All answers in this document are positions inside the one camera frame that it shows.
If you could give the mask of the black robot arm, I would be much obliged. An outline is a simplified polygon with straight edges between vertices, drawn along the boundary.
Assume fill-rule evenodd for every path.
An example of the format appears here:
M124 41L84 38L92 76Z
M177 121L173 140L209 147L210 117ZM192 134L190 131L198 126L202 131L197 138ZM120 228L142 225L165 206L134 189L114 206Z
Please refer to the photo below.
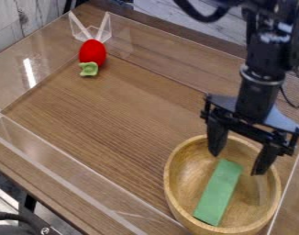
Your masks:
M197 21L220 20L238 6L246 22L246 58L240 67L236 97L209 94L201 118L206 125L208 151L217 156L228 133L261 144L250 173L266 172L276 158L290 155L299 139L299 124L277 109L285 74L299 71L299 0L213 0L216 10L205 15L188 0L173 0Z

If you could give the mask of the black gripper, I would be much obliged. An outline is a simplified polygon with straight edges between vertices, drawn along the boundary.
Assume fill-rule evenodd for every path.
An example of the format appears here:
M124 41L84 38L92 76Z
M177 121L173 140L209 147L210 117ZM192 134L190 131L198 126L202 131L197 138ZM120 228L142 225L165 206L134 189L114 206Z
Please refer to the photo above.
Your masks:
M217 157L232 131L261 144L250 174L262 175L278 155L292 155L299 140L299 124L272 106L266 117L256 119L240 115L236 98L225 95L206 95L201 118L206 125L208 151Z

